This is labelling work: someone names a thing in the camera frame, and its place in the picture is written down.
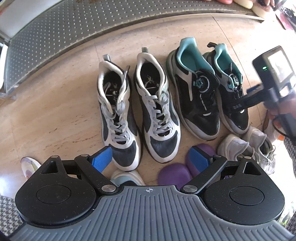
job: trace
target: teal shoe lining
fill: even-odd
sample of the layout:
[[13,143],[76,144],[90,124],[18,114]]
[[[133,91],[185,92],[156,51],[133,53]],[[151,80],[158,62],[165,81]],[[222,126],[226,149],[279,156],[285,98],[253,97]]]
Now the teal shoe lining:
[[177,53],[179,64],[190,72],[200,69],[207,69],[213,74],[215,73],[211,65],[203,58],[198,50],[194,37],[184,38],[180,42],[180,47]]
[[242,74],[240,73],[238,67],[236,66],[236,64],[234,63],[234,61],[232,60],[227,46],[226,44],[222,43],[222,44],[217,44],[215,47],[215,57],[214,57],[214,62],[216,65],[217,70],[222,73],[223,75],[227,76],[228,75],[223,71],[225,69],[229,68],[229,64],[232,64],[232,69],[234,70],[234,72],[237,73],[237,78],[239,79],[240,84],[242,84]]

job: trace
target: white and gray sneaker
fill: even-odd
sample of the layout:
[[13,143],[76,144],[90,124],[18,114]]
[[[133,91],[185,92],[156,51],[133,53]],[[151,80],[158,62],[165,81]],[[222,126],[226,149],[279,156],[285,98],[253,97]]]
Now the white and gray sneaker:
[[255,149],[250,146],[249,142],[240,139],[239,137],[229,134],[218,146],[217,154],[222,155],[229,161],[239,161],[245,156],[252,157],[257,163],[259,155]]
[[268,174],[275,170],[275,147],[265,133],[255,127],[250,126],[248,132],[242,137],[243,140],[250,143],[250,146],[258,153],[260,161],[258,164]]
[[148,152],[160,163],[169,162],[178,152],[180,120],[173,106],[167,76],[145,47],[137,56],[134,81],[143,110],[142,132]]
[[112,148],[113,161],[119,169],[132,171],[140,163],[143,147],[131,106],[128,69],[122,70],[103,56],[97,83],[102,119],[102,139]]

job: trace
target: hand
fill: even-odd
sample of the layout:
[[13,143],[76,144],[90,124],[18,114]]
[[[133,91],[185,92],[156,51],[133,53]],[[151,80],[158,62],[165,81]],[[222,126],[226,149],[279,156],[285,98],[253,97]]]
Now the hand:
[[[295,91],[291,94],[291,97],[289,99],[279,104],[279,110],[278,108],[269,110],[269,118],[273,120],[279,114],[288,114],[288,113],[292,114],[294,119],[296,119],[296,92]],[[275,120],[274,125],[277,128],[281,128],[281,124],[279,120]]]

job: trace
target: shoe heel tab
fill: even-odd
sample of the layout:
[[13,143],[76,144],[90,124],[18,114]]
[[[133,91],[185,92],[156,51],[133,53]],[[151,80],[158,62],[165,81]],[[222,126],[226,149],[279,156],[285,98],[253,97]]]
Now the shoe heel tab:
[[217,44],[215,44],[215,43],[213,43],[213,42],[209,42],[208,44],[207,44],[207,47],[208,48],[212,48],[212,47],[216,47],[217,46]]
[[103,59],[104,59],[105,61],[109,61],[109,62],[111,62],[111,58],[110,58],[110,55],[109,55],[109,54],[104,54],[104,55],[103,55]]
[[142,47],[142,52],[143,52],[143,53],[149,53],[149,51],[148,51],[148,47]]

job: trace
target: camera screen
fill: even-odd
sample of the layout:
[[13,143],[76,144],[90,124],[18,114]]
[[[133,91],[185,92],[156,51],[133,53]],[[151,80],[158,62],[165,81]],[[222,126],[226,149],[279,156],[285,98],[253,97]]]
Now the camera screen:
[[288,60],[281,50],[270,55],[268,61],[280,82],[283,82],[292,73]]

